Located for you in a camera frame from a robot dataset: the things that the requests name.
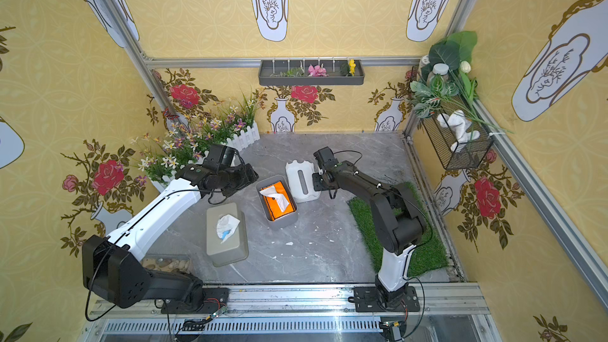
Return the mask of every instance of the mounting plate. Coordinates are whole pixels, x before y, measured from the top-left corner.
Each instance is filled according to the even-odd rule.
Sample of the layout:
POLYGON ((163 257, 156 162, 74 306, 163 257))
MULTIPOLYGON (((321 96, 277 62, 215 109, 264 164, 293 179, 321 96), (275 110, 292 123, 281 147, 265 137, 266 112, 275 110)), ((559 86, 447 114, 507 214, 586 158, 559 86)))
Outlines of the mounting plate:
MULTIPOLYGON (((357 313, 398 311, 397 309, 384 309, 378 304, 376 287, 354 287, 353 296, 357 313)), ((407 292, 403 296, 403 302, 405 302, 409 312, 420 311, 420 302, 418 301, 416 289, 413 286, 407 286, 407 292)))
MULTIPOLYGON (((205 299, 216 298, 224 304, 228 301, 228 288, 205 288, 205 299)), ((192 311, 188 308, 185 303, 177 300, 172 300, 163 305, 161 309, 162 314, 211 314, 218 310, 218 303, 215 301, 205 301, 202 306, 192 311)))

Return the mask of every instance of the orange tissue box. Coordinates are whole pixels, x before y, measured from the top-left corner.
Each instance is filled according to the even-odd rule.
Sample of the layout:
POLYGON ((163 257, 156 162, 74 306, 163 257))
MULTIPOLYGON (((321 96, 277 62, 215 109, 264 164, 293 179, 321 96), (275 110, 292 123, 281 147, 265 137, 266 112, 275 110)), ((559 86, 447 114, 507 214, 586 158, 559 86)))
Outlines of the orange tissue box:
POLYGON ((286 216, 287 214, 291 214, 292 212, 294 212, 294 207, 291 204, 291 202, 289 201, 289 195, 287 194, 287 191, 285 190, 285 187, 283 186, 282 182, 277 182, 276 184, 272 184, 269 186, 264 187, 263 189, 267 189, 270 186, 274 186, 274 188, 276 189, 278 194, 283 194, 285 196, 285 198, 287 199, 287 202, 289 203, 287 205, 287 208, 285 208, 285 211, 281 211, 281 209, 278 207, 278 203, 277 200, 274 198, 269 198, 269 197, 264 197, 264 201, 266 202, 266 206, 268 207, 268 210, 270 211, 270 217, 272 220, 277 220, 278 218, 282 217, 282 216, 286 216))

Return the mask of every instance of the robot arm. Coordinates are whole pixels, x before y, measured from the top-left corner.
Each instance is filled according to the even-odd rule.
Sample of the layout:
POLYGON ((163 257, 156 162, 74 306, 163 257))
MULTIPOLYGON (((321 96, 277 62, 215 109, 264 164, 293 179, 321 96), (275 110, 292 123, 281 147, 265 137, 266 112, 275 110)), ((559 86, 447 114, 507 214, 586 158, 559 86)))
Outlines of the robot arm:
POLYGON ((240 156, 240 165, 231 166, 235 152, 227 146, 211 145, 202 165, 184 167, 135 217, 105 238, 91 236, 82 247, 85 288, 121 308, 140 300, 162 299, 172 300, 171 309, 163 309, 172 314, 206 312, 204 299, 216 295, 203 291, 200 279, 186 273, 148 270, 139 262, 169 225, 205 195, 221 190, 224 197, 230 197, 258 179, 240 156))
POLYGON ((374 300, 382 308, 399 306, 407 292, 409 262, 427 227, 414 205, 413 192, 405 184, 393 186, 363 174, 350 161, 338 161, 329 147, 316 151, 314 157, 321 170, 313 174, 316 191, 344 189, 370 206, 376 236, 384 247, 374 300))

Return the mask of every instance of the yellow wallpaper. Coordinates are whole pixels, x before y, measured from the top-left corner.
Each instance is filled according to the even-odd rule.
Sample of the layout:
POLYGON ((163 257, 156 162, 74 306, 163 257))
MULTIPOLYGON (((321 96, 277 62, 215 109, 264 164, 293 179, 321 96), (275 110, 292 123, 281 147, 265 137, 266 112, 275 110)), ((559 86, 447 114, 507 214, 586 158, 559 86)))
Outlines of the yellow wallpaper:
POLYGON ((150 57, 272 56, 421 56, 443 37, 458 0, 424 0, 419 12, 427 21, 418 28, 433 35, 414 35, 408 26, 412 0, 288 0, 275 5, 287 11, 276 25, 280 42, 265 39, 265 25, 254 14, 252 0, 126 0, 150 57), (408 39, 426 40, 414 42, 408 39))
MULTIPOLYGON (((295 122, 295 132, 346 132, 346 131, 374 131, 376 129, 376 120, 379 119, 379 124, 383 123, 383 119, 389 118, 389 115, 383 115, 384 111, 390 110, 391 104, 393 109, 390 110, 393 118, 389 118, 388 121, 384 122, 384 125, 388 124, 391 127, 390 130, 403 129, 406 124, 409 113, 405 100, 393 101, 391 98, 395 97, 395 92, 399 94, 398 83, 405 83, 406 74, 411 68, 407 66, 375 66, 365 69, 365 82, 359 86, 321 86, 316 87, 304 87, 309 90, 308 96, 298 96, 294 91, 300 88, 288 88, 287 98, 292 96, 301 98, 297 102, 288 102, 286 108, 290 105, 296 106, 315 104, 314 111, 318 112, 316 115, 317 122, 312 122, 310 125, 308 115, 304 110, 298 112, 293 109, 294 118, 297 118, 295 122), (387 88, 388 83, 396 88, 396 91, 387 88), (319 98, 320 94, 324 95, 324 91, 331 94, 326 96, 323 101, 319 98), (378 100, 374 104, 373 98, 376 97, 378 100)), ((192 85, 202 90, 210 90, 208 95, 215 95, 219 103, 214 100, 203 105, 204 111, 214 112, 217 111, 217 105, 226 106, 226 102, 230 99, 239 100, 243 98, 243 94, 249 96, 250 93, 255 90, 263 90, 258 84, 258 70, 255 68, 240 68, 240 69, 189 69, 191 78, 194 78, 192 85)), ((175 83, 171 83, 171 74, 179 73, 179 69, 158 70, 161 74, 161 79, 164 82, 164 86, 171 88, 175 83)), ((266 94, 266 100, 264 101, 264 108, 259 109, 256 113, 255 119, 258 123, 260 132, 271 132, 272 126, 269 120, 269 111, 274 107, 277 107, 277 101, 275 98, 281 94, 281 88, 266 88, 263 92, 266 94)), ((187 112, 187 109, 183 108, 178 100, 174 100, 174 105, 178 111, 187 112)))
MULTIPOLYGON (((85 190, 77 188, 76 179, 88 181, 96 193, 118 181, 87 179, 83 166, 61 154, 76 153, 84 160, 89 149, 83 140, 92 143, 94 138, 100 148, 107 147, 105 153, 117 154, 125 144, 125 156, 133 136, 160 132, 162 125, 152 127, 143 116, 148 90, 83 0, 0 0, 0 7, 0 26, 14 27, 0 32, 1 45, 8 49, 0 49, 0 118, 5 122, 0 126, 8 124, 24 143, 19 156, 20 144, 7 144, 7 129, 0 127, 0 166, 6 156, 17 157, 0 168, 0 331, 6 337, 32 323, 21 341, 69 342, 80 333, 86 298, 80 255, 74 256, 70 242, 98 232, 101 226, 95 225, 104 215, 123 211, 125 216, 128 210, 106 209, 110 211, 98 213, 96 220, 83 211, 70 233, 72 219, 62 216, 90 209, 89 203, 73 204, 85 190)), ((107 167, 110 159, 102 156, 97 162, 107 167)), ((141 174, 134 168, 124 174, 127 168, 112 173, 110 180, 120 174, 135 180, 141 174)), ((138 211, 149 198, 126 203, 138 211)), ((120 201, 98 198, 94 204, 100 202, 109 206, 120 201)))
MULTIPOLYGON (((603 115, 608 109, 608 69, 590 72, 574 87, 562 84, 561 77, 553 75, 554 80, 547 74, 549 82, 557 82, 553 87, 562 84, 560 90, 566 89, 561 91, 561 98, 544 100, 544 106, 551 100, 551 107, 533 120, 522 121, 512 104, 518 104, 519 115, 526 120, 544 108, 543 101, 525 104, 526 101, 522 102, 514 94, 550 34, 555 39, 552 47, 568 42, 575 34, 589 34, 592 41, 587 50, 598 57, 589 62, 590 56, 585 54, 581 66, 587 64, 589 69, 596 64, 601 66, 605 60, 608 39, 603 17, 608 14, 605 8, 608 0, 590 8, 594 11, 597 8, 591 17, 573 17, 572 22, 556 29, 560 33, 566 31, 565 36, 551 32, 552 26, 560 24, 564 13, 577 1, 478 0, 466 25, 478 35, 471 74, 479 81, 479 96, 484 105, 499 125, 515 132, 509 135, 513 143, 600 258, 608 263, 608 239, 605 238, 608 232, 608 196, 605 194, 608 128, 603 115), (597 31, 590 27, 593 24, 597 31)), ((585 2, 579 10, 597 4, 598 0, 585 2)), ((571 56, 570 61, 579 61, 577 57, 571 56)), ((572 74, 567 64, 562 67, 564 77, 572 74)))
MULTIPOLYGON (((479 283, 503 341, 539 341, 539 334, 546 334, 546 329, 553 331, 550 327, 541 327, 534 316, 541 322, 543 316, 547 324, 553 323, 555 316, 560 325, 566 325, 566 331, 563 328, 554 331, 560 333, 563 341, 604 341, 608 333, 608 316, 604 308, 531 202, 525 195, 513 195, 514 191, 520 191, 519 184, 513 178, 504 179, 511 174, 496 153, 490 152, 477 172, 464 172, 469 181, 458 181, 445 173, 423 130, 416 131, 414 146, 430 185, 437 188, 435 198, 439 208, 446 200, 442 187, 452 187, 456 196, 464 193, 460 201, 455 199, 460 206, 445 215, 446 226, 467 278, 479 283), (502 189, 494 192, 493 189, 500 186, 497 182, 506 183, 506 180, 511 185, 508 194, 503 195, 502 189), (462 184, 473 188, 462 187, 463 191, 460 191, 462 184), (511 197, 516 206, 507 200, 506 211, 500 218, 500 211, 505 208, 501 201, 503 197, 511 197), (473 231, 472 239, 467 239, 460 230, 471 228, 466 225, 468 215, 472 215, 475 220, 472 225, 477 229, 473 231), (507 221, 511 232, 506 233, 508 243, 504 249, 500 232, 492 230, 492 223, 497 219, 507 221)), ((452 173, 463 175, 462 171, 452 173)), ((554 336, 551 338, 551 341, 558 340, 554 336)))

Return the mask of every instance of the gray tray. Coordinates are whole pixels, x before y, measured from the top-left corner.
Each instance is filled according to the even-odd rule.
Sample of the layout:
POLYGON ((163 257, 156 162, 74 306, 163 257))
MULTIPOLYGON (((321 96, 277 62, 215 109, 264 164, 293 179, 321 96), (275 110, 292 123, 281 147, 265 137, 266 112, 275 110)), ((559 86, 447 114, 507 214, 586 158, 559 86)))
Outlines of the gray tray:
POLYGON ((340 65, 348 63, 348 60, 321 60, 321 64, 327 70, 327 77, 308 77, 308 66, 317 66, 319 60, 305 60, 304 74, 302 77, 281 77, 281 72, 287 72, 289 68, 300 67, 302 60, 275 60, 274 72, 272 71, 272 60, 262 60, 258 78, 261 86, 335 86, 335 85, 362 85, 365 72, 361 60, 355 60, 354 76, 345 77, 340 73, 340 65))
POLYGON ((294 198, 291 196, 291 191, 289 190, 289 185, 287 184, 287 180, 281 176, 280 174, 276 176, 272 176, 269 179, 265 179, 262 181, 258 181, 255 185, 255 190, 258 192, 258 196, 260 197, 260 204, 262 205, 262 209, 264 209, 264 214, 266 215, 266 221, 268 222, 268 226, 273 230, 278 230, 285 226, 289 226, 295 223, 298 220, 298 205, 295 203, 294 198), (277 220, 270 219, 270 212, 264 203, 264 196, 260 194, 260 191, 264 189, 266 186, 271 186, 276 184, 277 182, 282 182, 285 190, 287 191, 287 196, 289 197, 289 202, 294 207, 294 211, 291 214, 287 214, 286 216, 282 216, 277 220))

